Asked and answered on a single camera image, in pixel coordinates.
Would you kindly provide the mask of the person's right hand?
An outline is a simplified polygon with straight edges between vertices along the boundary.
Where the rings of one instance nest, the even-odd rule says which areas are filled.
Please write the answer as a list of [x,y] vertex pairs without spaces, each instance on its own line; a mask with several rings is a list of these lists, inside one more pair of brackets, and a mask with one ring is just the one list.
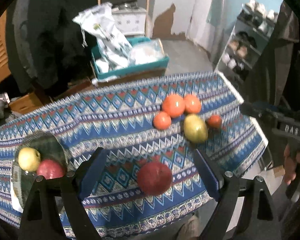
[[300,164],[300,151],[296,154],[296,157],[290,156],[290,145],[287,144],[284,151],[284,169],[285,175],[283,176],[284,182],[289,185],[296,178],[296,166]]

